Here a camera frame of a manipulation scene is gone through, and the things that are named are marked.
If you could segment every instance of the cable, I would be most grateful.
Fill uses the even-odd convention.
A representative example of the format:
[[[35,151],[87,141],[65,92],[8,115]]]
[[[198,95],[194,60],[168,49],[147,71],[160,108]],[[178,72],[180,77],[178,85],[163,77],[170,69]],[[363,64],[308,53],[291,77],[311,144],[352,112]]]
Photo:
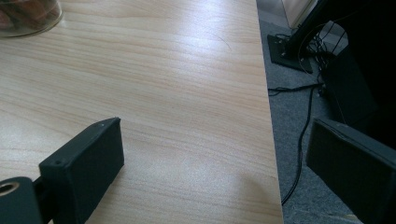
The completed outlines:
[[[286,194],[286,196],[282,199],[282,206],[285,205],[285,203],[289,200],[291,194],[295,191],[298,182],[300,180],[301,172],[303,169],[303,138],[305,131],[309,125],[309,121],[311,120],[311,109],[312,109],[312,101],[313,101],[313,95],[314,95],[314,89],[316,87],[311,88],[311,92],[309,95],[309,103],[308,103],[308,115],[306,118],[305,126],[303,130],[301,131],[300,138],[298,140],[298,164],[297,164],[297,171],[296,171],[296,176],[294,178],[293,185],[291,186],[289,192]]]
[[[341,39],[343,38],[343,36],[344,36],[345,33],[346,33],[346,32],[344,31],[343,34],[342,34],[342,35],[340,36],[340,38],[338,39],[337,44],[335,44],[334,49],[332,49],[332,53],[334,53],[335,49],[337,48],[338,44],[340,43],[340,41],[341,41]]]
[[[323,83],[311,84],[311,85],[301,86],[301,87],[292,88],[292,89],[285,88],[285,87],[277,87],[274,89],[268,89],[268,91],[276,91],[276,93],[274,93],[274,94],[269,94],[269,96],[276,96],[276,95],[280,94],[281,92],[303,91],[303,90],[306,90],[309,88],[320,87],[321,85],[323,85]]]

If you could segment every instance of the glass bowl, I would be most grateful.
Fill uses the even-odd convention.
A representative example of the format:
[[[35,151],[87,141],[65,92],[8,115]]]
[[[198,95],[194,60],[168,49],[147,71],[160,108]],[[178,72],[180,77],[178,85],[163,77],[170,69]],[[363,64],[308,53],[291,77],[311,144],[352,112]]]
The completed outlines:
[[[57,0],[0,0],[0,38],[47,31],[61,17]]]

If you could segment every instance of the wood grain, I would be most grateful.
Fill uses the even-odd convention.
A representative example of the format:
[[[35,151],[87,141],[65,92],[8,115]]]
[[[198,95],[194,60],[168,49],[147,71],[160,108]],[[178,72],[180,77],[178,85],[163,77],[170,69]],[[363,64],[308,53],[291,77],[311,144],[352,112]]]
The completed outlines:
[[[121,118],[125,166],[89,223],[282,223],[255,1],[64,0],[0,40],[0,179]]]

